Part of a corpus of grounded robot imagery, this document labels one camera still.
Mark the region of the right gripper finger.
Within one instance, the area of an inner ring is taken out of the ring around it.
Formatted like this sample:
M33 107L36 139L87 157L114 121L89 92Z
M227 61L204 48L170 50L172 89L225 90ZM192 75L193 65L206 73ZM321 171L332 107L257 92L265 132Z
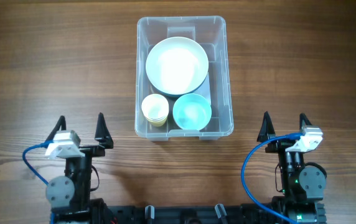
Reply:
M304 126L312 126L312 123L309 121L305 113L299 115L299 127L303 128Z
M258 142L265 142L271 138L274 138L276 133L274 131L273 123L271 117L267 111L264 112L263 115L263 122L261 125L261 129L259 131L257 141Z

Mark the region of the mint green small bowl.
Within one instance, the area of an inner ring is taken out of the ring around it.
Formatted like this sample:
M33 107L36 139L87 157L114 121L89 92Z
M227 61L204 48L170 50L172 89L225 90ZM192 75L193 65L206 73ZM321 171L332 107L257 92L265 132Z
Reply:
M189 93L176 100L172 116L181 129L200 131L209 124L212 107L202 95Z

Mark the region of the pale green cup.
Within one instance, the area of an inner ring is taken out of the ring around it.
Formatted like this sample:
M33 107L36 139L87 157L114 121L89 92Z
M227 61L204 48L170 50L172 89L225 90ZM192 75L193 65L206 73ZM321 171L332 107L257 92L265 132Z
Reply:
M143 99L141 109L146 119L160 120L169 114L169 103L164 96L151 94Z

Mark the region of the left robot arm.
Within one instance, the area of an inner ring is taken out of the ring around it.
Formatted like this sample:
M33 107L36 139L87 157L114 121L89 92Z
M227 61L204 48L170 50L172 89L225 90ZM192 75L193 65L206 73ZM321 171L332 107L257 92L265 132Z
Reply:
M51 206L51 223L117 223L113 212L103 199L91 199L97 190L91 186L91 173L97 172L92 165L94 157L104 157L113 148L113 140L106 126L103 113L98 115L96 145L81 146L78 134L68 130L61 116L47 140L50 141L45 156L65 159L64 175L49 181L45 196Z

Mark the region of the dark blue bowl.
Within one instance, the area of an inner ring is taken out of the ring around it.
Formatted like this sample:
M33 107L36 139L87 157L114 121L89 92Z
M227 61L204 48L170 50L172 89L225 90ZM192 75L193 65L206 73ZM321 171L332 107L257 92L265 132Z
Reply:
M184 93L184 94L186 95L186 94L189 94L189 93L194 93L195 90L189 91L189 92ZM157 88L154 87L154 85L152 85L152 84L150 84L149 91L150 91L151 93L157 93L157 94L161 94L161 95L168 96L168 97L171 97L171 98L178 98L178 97L181 97L182 95L184 95L183 93L181 93L181 94L170 94L170 93L166 93L166 92L164 92L164 91L161 91L161 90L157 89Z

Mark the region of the yellow cup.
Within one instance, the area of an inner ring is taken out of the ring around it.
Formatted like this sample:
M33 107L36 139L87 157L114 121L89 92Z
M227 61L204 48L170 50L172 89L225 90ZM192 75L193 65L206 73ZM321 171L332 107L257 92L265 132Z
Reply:
M160 126L164 125L164 123L167 121L167 117L165 117L163 119L159 119L159 120L147 119L147 121L152 126L160 127Z

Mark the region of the cream bowl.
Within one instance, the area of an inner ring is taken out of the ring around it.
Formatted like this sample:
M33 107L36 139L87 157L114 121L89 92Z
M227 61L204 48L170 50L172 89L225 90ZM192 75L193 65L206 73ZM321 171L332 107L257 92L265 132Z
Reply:
M170 94L184 94L195 90L205 80L208 56L196 41L170 37L151 49L145 68L154 87Z

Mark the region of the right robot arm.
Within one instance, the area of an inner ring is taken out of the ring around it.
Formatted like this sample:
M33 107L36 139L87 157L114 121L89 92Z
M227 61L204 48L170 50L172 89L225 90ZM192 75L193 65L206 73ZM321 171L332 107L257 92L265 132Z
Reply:
M321 128L314 126L304 113L299 115L299 139L280 139L266 145L266 153L277 153L283 193L273 197L271 208L297 223L326 223L326 211L320 203L327 183L326 170L304 155L323 140Z

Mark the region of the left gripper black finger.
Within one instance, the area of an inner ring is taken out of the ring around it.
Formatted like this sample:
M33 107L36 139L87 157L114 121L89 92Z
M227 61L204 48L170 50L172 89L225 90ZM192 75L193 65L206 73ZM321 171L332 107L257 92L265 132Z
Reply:
M54 139L54 136L56 135L57 131L65 131L67 129L66 125L66 120L65 116L60 116L59 120L57 121L55 127L51 131L51 133L48 135L46 141L51 141Z
M107 128L103 113L99 113L98 115L96 131L95 131L95 140L98 141L99 145L103 146L105 149L114 148L114 142Z

